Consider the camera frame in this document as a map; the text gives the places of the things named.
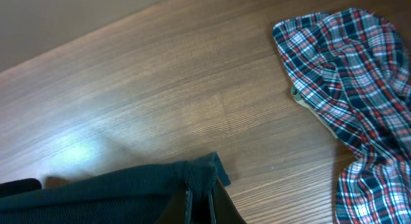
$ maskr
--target checkered cloth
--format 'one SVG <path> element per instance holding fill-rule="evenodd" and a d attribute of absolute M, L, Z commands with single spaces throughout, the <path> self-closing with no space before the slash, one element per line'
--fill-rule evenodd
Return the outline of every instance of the checkered cloth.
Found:
<path fill-rule="evenodd" d="M 411 79 L 394 26 L 356 8 L 274 26 L 288 75 L 356 161 L 338 179 L 339 223 L 411 223 Z"/>

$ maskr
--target plaid fabric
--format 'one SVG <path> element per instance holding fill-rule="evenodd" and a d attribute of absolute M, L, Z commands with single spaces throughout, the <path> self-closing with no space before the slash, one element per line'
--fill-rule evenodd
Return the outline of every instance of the plaid fabric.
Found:
<path fill-rule="evenodd" d="M 356 161 L 338 179 L 339 223 L 411 223 L 411 79 L 391 23 L 356 8 L 274 26 L 293 84 Z"/>

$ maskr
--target wood grain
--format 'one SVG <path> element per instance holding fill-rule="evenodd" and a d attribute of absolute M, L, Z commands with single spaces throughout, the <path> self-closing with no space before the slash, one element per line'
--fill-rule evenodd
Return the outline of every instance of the wood grain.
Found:
<path fill-rule="evenodd" d="M 217 151 L 248 223 L 330 223 L 353 157 L 305 108 L 271 38 L 368 8 L 411 44 L 410 0 L 166 0 L 0 73 L 0 181 L 77 180 Z"/>

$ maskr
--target teal fabric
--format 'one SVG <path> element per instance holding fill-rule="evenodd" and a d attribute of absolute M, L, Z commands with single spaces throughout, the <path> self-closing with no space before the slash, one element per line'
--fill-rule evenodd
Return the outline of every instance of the teal fabric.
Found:
<path fill-rule="evenodd" d="M 178 188 L 192 190 L 195 209 L 217 177 L 230 184 L 215 152 L 192 161 L 138 166 L 2 198 L 0 223 L 153 223 Z"/>

